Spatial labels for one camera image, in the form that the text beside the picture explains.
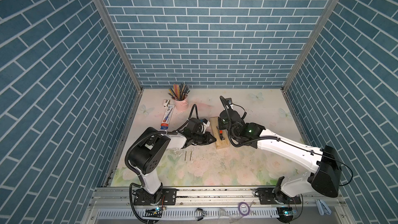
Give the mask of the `red black claw hammer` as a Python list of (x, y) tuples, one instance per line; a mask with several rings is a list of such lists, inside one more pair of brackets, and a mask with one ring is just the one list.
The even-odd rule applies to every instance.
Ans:
[(218, 135), (219, 135), (220, 140), (221, 140), (221, 141), (225, 140), (225, 137), (224, 137), (224, 135), (223, 135), (223, 132), (219, 129), (218, 126), (216, 126), (216, 129), (217, 129), (217, 132), (218, 132)]

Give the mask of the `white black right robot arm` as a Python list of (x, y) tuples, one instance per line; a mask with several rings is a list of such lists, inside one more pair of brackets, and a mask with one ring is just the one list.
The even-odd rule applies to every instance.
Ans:
[(313, 191), (329, 198), (338, 196), (344, 163), (335, 148), (328, 145), (311, 147), (295, 142), (257, 123), (244, 122), (232, 109), (223, 110), (218, 121), (227, 131), (233, 146), (252, 146), (270, 151), (306, 169), (301, 174), (278, 179), (273, 190), (277, 202), (287, 204), (296, 196)]

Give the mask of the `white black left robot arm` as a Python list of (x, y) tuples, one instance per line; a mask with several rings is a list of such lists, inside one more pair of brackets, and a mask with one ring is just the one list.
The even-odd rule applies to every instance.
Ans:
[(209, 126), (210, 121), (206, 119), (191, 118), (182, 128), (171, 132), (149, 127), (127, 150), (125, 165), (138, 175), (144, 191), (155, 195), (162, 187), (156, 168), (165, 151), (214, 143), (216, 138), (206, 130)]

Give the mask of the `light wooden nail block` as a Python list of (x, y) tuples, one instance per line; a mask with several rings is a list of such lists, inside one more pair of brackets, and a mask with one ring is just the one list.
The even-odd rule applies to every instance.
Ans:
[(229, 148), (230, 147), (230, 141), (228, 139), (228, 136), (226, 134), (226, 131), (221, 131), (218, 126), (218, 117), (212, 117), (210, 118), (210, 127), (212, 130), (213, 136), (216, 138), (216, 150), (224, 149), (224, 148)]

